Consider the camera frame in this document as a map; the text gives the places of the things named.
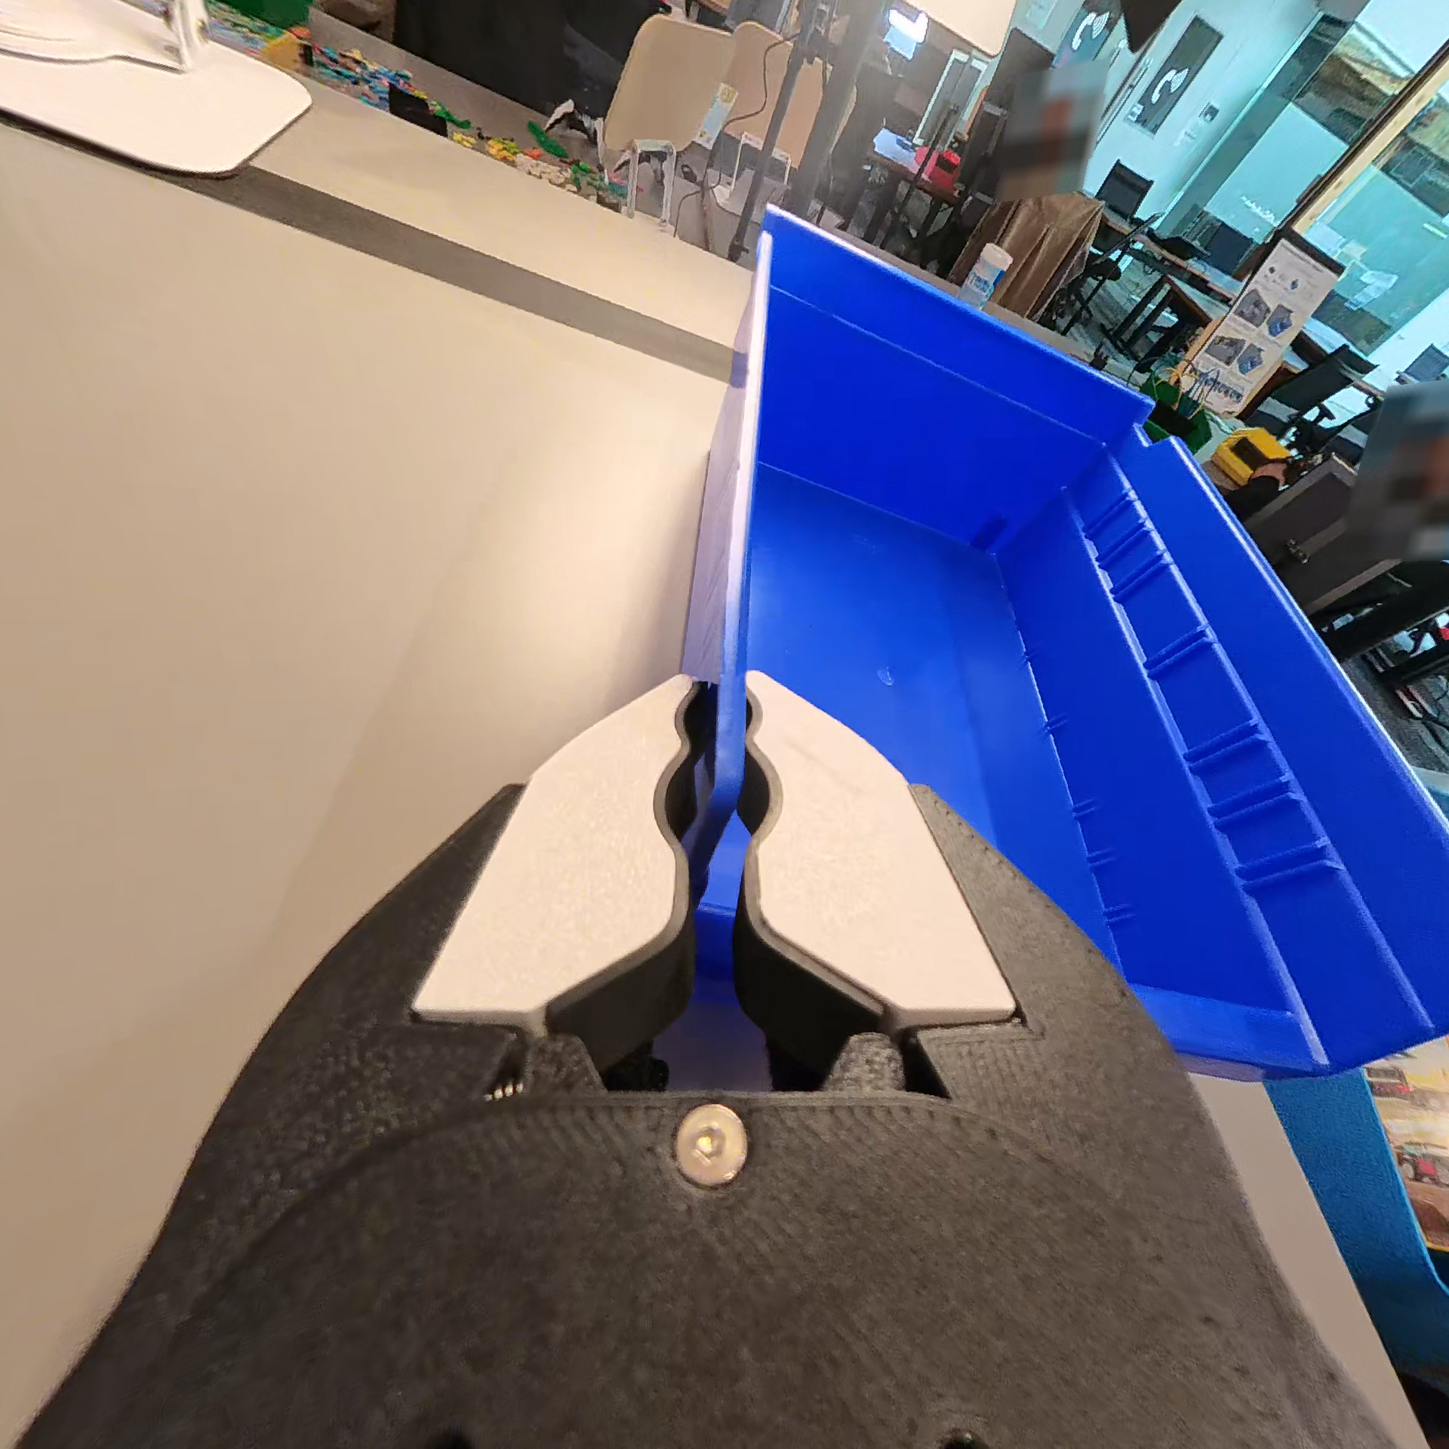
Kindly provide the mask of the yellow plastic container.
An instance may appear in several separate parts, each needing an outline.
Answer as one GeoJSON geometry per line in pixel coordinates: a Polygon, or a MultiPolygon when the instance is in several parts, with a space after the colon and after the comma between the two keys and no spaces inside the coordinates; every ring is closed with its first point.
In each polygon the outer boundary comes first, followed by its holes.
{"type": "Polygon", "coordinates": [[[1265,428],[1238,428],[1208,457],[1208,473],[1222,487],[1236,490],[1264,468],[1281,476],[1291,452],[1265,428]]]}

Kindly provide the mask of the pile of toy bricks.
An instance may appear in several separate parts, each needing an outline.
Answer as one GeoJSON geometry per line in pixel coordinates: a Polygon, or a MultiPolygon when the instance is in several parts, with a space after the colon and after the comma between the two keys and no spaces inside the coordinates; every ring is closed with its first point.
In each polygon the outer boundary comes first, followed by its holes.
{"type": "Polygon", "coordinates": [[[486,156],[556,192],[577,195],[608,212],[625,209],[624,183],[610,180],[605,169],[587,161],[570,157],[539,121],[525,123],[524,140],[513,133],[487,133],[472,118],[427,97],[406,69],[372,61],[358,49],[318,43],[305,24],[282,28],[227,4],[206,4],[206,36],[415,130],[444,137],[462,150],[486,156]]]}

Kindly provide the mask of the brown jacket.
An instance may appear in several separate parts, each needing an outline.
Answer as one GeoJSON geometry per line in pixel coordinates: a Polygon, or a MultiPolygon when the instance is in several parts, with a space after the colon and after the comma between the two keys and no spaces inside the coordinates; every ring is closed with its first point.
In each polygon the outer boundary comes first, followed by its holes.
{"type": "Polygon", "coordinates": [[[1038,321],[1053,297],[1077,278],[1089,257],[1103,204],[1084,193],[1053,193],[996,204],[986,211],[951,264],[946,281],[958,287],[988,243],[1005,250],[1010,266],[989,302],[1038,321]]]}

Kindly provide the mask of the black office chair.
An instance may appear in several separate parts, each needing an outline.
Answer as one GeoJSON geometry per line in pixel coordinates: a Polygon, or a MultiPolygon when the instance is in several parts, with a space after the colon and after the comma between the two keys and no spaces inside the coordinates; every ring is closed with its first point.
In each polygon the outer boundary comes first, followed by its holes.
{"type": "Polygon", "coordinates": [[[1352,347],[1331,350],[1265,392],[1243,416],[1243,425],[1265,432],[1276,442],[1296,437],[1302,430],[1314,437],[1322,430],[1324,404],[1364,380],[1369,371],[1371,363],[1352,347]]]}

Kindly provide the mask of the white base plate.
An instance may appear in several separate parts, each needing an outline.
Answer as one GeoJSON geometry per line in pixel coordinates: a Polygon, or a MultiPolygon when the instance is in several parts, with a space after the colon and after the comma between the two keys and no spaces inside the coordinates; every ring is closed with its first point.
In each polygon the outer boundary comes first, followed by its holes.
{"type": "Polygon", "coordinates": [[[305,87],[208,40],[189,71],[1,54],[3,118],[180,176],[227,176],[311,107],[305,87]]]}

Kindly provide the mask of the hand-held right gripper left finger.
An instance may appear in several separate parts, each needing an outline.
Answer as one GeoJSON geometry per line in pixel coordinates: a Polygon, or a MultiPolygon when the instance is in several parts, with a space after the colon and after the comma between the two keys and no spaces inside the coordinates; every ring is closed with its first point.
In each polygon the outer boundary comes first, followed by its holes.
{"type": "Polygon", "coordinates": [[[410,1013],[575,1039],[606,1075],[684,1013],[694,901],[689,709],[674,675],[593,723],[517,792],[410,1013]]]}

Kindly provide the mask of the dark wall poster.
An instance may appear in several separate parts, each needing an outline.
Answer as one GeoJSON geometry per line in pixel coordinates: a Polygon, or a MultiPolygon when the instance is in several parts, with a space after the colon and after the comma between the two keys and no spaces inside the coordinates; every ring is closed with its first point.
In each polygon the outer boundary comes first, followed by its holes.
{"type": "Polygon", "coordinates": [[[1189,16],[1145,83],[1129,116],[1131,123],[1143,133],[1157,135],[1221,40],[1217,28],[1202,21],[1198,14],[1189,16]]]}

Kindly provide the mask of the printed roll-up banner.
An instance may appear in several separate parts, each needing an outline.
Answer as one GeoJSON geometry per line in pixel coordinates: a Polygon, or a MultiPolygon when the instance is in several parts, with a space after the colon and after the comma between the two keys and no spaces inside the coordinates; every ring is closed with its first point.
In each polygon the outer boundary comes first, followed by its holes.
{"type": "Polygon", "coordinates": [[[1341,276],[1317,245],[1281,230],[1226,312],[1189,345],[1176,387],[1217,416],[1245,414],[1341,276]]]}

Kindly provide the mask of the beige chair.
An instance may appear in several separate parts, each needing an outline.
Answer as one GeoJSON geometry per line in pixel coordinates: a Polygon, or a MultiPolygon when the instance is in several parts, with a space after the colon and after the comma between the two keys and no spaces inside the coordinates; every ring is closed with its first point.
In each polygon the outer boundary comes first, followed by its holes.
{"type": "MultiPolygon", "coordinates": [[[[775,31],[744,21],[732,30],[732,57],[725,87],[734,93],[727,119],[722,123],[713,159],[727,178],[729,188],[743,169],[750,169],[763,143],[774,105],[784,88],[784,71],[793,42],[775,31]]],[[[819,116],[826,71],[820,59],[801,64],[789,92],[788,107],[774,142],[774,154],[793,169],[805,152],[808,133],[819,116]]]]}
{"type": "Polygon", "coordinates": [[[658,225],[667,226],[677,154],[694,142],[727,76],[732,52],[731,31],[700,26],[672,12],[648,18],[636,33],[594,130],[600,161],[622,159],[625,164],[625,218],[636,216],[641,162],[651,157],[662,166],[658,225]]]}

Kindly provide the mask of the green plastic bin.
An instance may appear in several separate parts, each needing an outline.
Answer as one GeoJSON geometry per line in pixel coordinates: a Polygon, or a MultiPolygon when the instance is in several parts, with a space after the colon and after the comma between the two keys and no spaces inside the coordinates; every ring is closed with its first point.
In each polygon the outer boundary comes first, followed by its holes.
{"type": "Polygon", "coordinates": [[[1214,414],[1207,406],[1207,376],[1181,380],[1179,368],[1152,368],[1138,392],[1152,404],[1143,421],[1150,442],[1177,440],[1193,456],[1212,442],[1214,414]]]}

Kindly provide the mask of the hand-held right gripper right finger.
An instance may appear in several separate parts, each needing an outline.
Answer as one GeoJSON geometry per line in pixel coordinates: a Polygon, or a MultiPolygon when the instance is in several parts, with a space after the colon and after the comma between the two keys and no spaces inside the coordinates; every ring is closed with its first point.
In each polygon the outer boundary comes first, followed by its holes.
{"type": "Polygon", "coordinates": [[[746,704],[732,968],[770,1049],[826,1073],[857,1035],[1010,1021],[1017,997],[896,766],[755,670],[746,704]]]}

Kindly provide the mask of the blue plastic bin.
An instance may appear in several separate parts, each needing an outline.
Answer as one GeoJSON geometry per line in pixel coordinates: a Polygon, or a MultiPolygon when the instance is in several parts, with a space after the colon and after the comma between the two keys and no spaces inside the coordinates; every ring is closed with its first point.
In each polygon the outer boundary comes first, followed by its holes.
{"type": "Polygon", "coordinates": [[[1445,1035],[1445,818],[1148,399],[770,211],[681,666],[703,868],[746,671],[1012,861],[1186,1058],[1338,1075],[1445,1035]]]}

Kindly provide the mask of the black light stand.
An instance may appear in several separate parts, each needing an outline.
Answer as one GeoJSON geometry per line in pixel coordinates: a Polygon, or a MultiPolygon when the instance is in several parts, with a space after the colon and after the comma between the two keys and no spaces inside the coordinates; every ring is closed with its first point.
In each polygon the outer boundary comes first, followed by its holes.
{"type": "Polygon", "coordinates": [[[800,78],[807,66],[820,61],[820,99],[808,124],[801,156],[789,162],[789,180],[781,200],[786,212],[803,219],[808,216],[827,157],[851,105],[863,52],[876,38],[884,7],[882,2],[844,2],[844,28],[834,43],[836,59],[831,61],[827,57],[832,45],[829,36],[838,19],[839,4],[796,4],[796,31],[789,40],[782,80],[769,112],[762,156],[755,164],[743,209],[729,238],[725,252],[729,262],[739,262],[744,254],[748,230],[755,221],[758,197],[765,183],[763,168],[782,137],[800,78]]]}

